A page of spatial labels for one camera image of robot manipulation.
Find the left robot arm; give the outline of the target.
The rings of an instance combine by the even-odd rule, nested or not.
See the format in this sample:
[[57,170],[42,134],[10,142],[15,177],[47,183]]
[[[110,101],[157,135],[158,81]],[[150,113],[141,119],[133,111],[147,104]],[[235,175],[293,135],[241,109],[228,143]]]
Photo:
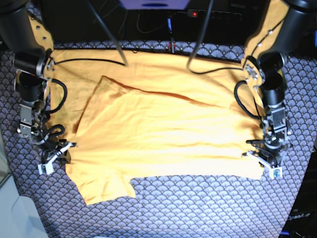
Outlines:
[[290,125],[284,104],[286,80],[282,68],[287,55],[299,43],[302,35],[317,14],[315,0],[269,0],[265,4],[260,26],[247,40],[242,68],[246,84],[262,114],[249,112],[260,121],[263,138],[248,140],[255,150],[243,153],[268,168],[271,179],[282,177],[282,155],[290,148]]

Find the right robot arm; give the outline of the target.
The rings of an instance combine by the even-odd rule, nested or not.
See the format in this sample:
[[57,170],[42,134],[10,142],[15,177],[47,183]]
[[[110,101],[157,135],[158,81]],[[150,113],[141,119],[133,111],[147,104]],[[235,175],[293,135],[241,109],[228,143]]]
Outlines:
[[[55,64],[52,49],[45,49],[36,41],[26,4],[25,0],[0,2],[0,38],[14,52],[13,65],[17,69],[14,89],[21,98],[17,132],[40,151],[39,173],[50,175],[56,160],[70,162],[68,150],[76,143],[60,138],[65,133],[63,125],[47,126],[51,114],[64,105],[67,88],[61,81],[45,76],[45,70]],[[52,83],[62,87],[63,97],[55,109],[48,110]]]

